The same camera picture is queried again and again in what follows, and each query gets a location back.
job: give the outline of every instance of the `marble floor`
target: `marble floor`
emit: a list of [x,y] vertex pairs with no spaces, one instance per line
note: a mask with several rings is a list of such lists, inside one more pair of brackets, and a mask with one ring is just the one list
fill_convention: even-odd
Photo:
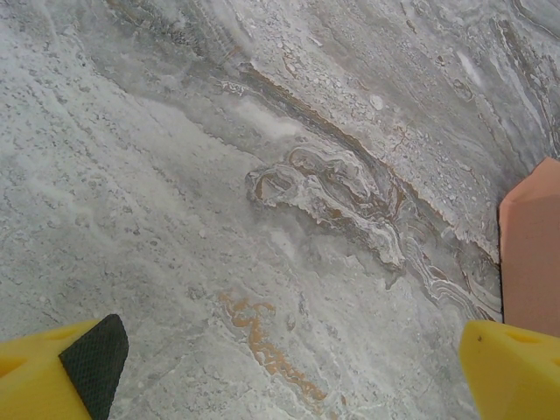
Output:
[[471,419],[555,0],[3,0],[0,340],[119,313],[111,418]]

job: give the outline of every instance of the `marble veining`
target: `marble veining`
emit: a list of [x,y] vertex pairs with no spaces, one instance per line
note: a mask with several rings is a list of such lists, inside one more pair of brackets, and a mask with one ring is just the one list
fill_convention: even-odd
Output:
[[0,340],[118,312],[114,419],[477,418],[553,0],[8,0]]

